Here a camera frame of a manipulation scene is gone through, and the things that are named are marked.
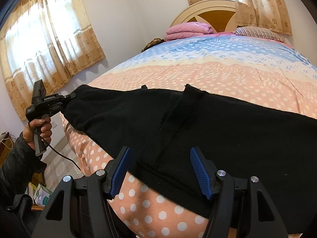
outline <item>hand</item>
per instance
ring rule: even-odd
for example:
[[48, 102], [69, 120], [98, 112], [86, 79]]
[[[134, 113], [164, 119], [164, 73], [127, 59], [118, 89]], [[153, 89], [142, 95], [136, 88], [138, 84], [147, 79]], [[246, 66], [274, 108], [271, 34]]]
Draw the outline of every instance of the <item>hand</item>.
[[[44, 119], [34, 119], [33, 121], [30, 122], [30, 126], [32, 129], [34, 129], [35, 127], [42, 126], [42, 128], [41, 128], [42, 133], [40, 134], [40, 136], [43, 138], [43, 140], [45, 140], [48, 144], [50, 144], [50, 142], [52, 140], [51, 139], [52, 125], [51, 125], [51, 118], [50, 117], [46, 117], [45, 120]], [[31, 149], [35, 150], [34, 140], [33, 140], [33, 131], [30, 129], [29, 125], [27, 125], [24, 128], [24, 130], [22, 132], [22, 136], [23, 136], [25, 142], [31, 147]]]

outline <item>metal screw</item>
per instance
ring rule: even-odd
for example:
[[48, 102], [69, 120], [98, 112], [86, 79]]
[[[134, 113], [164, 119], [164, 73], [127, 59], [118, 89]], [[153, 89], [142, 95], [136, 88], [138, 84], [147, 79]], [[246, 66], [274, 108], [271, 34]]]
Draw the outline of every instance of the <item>metal screw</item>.
[[103, 176], [105, 174], [105, 171], [103, 169], [100, 169], [96, 172], [96, 175]]
[[258, 182], [258, 181], [259, 181], [259, 178], [257, 178], [256, 176], [252, 176], [252, 177], [251, 177], [251, 181], [252, 181], [252, 182]]
[[223, 170], [217, 171], [217, 175], [219, 175], [219, 176], [225, 176], [226, 174], [227, 174], [226, 171], [223, 171]]
[[70, 179], [72, 179], [70, 176], [64, 176], [63, 177], [63, 181], [64, 182], [68, 182], [68, 181], [70, 181]]

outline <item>pink folded blanket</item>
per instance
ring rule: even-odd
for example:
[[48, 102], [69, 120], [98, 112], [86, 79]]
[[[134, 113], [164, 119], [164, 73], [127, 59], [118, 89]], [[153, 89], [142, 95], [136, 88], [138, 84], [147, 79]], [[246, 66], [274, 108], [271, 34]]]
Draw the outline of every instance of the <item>pink folded blanket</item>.
[[201, 23], [201, 22], [185, 22], [173, 27], [170, 27], [166, 34], [174, 34], [179, 32], [194, 32], [194, 33], [202, 33], [202, 34], [212, 34], [212, 27], [209, 24]]
[[179, 33], [173, 33], [173, 34], [166, 34], [165, 41], [183, 39], [188, 37], [196, 37], [196, 36], [202, 36], [202, 35], [203, 33], [197, 33], [197, 32], [179, 32]]

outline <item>pillow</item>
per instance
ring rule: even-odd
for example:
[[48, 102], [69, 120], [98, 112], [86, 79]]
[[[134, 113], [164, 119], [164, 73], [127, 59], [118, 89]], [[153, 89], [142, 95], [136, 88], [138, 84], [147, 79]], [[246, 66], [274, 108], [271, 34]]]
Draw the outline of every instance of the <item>pillow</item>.
[[165, 41], [171, 41], [175, 39], [183, 39], [183, 38], [189, 38], [189, 37], [197, 37], [197, 36], [203, 36], [203, 33], [179, 32], [179, 33], [173, 33], [173, 34], [166, 34]]
[[275, 33], [267, 28], [259, 28], [259, 27], [240, 27], [235, 31], [237, 36], [245, 36], [245, 37], [258, 37], [276, 40], [281, 43], [285, 43], [284, 39], [278, 33]]
[[194, 32], [194, 33], [202, 33], [205, 35], [212, 34], [213, 29], [210, 24], [201, 23], [201, 22], [185, 22], [181, 24], [177, 24], [173, 27], [170, 27], [166, 34], [174, 34], [179, 32]]

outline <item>striped pillow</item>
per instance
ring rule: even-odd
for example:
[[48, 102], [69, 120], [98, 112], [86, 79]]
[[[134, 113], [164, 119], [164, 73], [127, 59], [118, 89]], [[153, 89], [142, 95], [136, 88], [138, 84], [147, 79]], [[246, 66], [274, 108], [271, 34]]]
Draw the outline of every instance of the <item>striped pillow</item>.
[[284, 43], [284, 39], [281, 35], [267, 29], [267, 28], [259, 28], [259, 27], [240, 27], [235, 31], [237, 36], [245, 36], [245, 37], [258, 37], [276, 40], [281, 43]]

